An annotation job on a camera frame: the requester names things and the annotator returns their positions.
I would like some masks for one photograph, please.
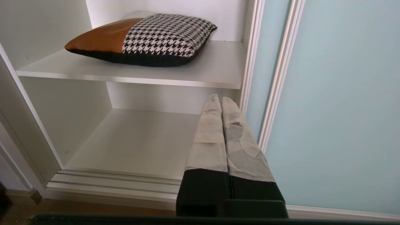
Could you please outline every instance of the black pillow trim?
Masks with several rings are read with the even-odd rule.
[[[172,56],[172,55],[152,55],[152,54],[124,54],[117,52],[87,51],[81,49],[67,49],[67,51],[79,55],[84,55],[92,58],[97,58],[121,64],[150,66],[150,67],[181,66],[190,63],[200,53],[200,51],[206,45],[211,33],[216,29],[217,28],[212,29],[210,31],[209,35],[207,36],[203,44],[200,46],[198,50],[194,52],[194,54],[191,57]]]

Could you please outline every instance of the white cabinet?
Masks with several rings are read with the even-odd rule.
[[[45,141],[28,138],[34,129],[20,134],[26,125],[18,122],[20,115],[4,116],[22,137],[46,197],[174,209],[204,101],[218,93],[246,104],[263,4],[4,0],[2,69]],[[114,64],[63,49],[77,35],[132,10],[197,16],[218,29],[196,59],[173,68]]]

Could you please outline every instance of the door frame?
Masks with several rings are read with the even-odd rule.
[[[253,79],[254,65],[257,56],[258,40],[260,38],[262,16],[264,14],[265,0],[254,0],[250,37],[247,47],[246,64],[243,75],[243,85],[240,94],[239,108],[246,117],[247,105],[250,97],[251,82]]]
[[[5,120],[0,111],[0,154],[10,162],[10,166],[18,175],[27,189],[36,189],[43,198],[46,198],[46,184],[39,171],[34,170],[34,163],[29,164],[22,155],[20,149],[23,148],[11,130],[11,126]]]
[[[265,154],[306,0],[292,0],[258,145]]]

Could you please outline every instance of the white shelf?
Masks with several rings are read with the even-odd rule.
[[[66,193],[71,201],[85,201],[101,204],[116,204],[133,207],[175,210],[176,198],[181,181],[131,175],[58,171],[47,184],[48,195]],[[88,197],[101,195],[101,198]]]
[[[208,41],[192,62],[169,68],[117,64],[61,50],[17,70],[17,74],[44,78],[240,89],[245,57],[242,42],[225,41]]]
[[[199,116],[114,108],[66,168],[181,179]]]

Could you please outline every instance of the black foam padding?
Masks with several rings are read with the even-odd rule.
[[[216,216],[217,205],[231,198],[227,172],[186,170],[176,199],[177,216]]]

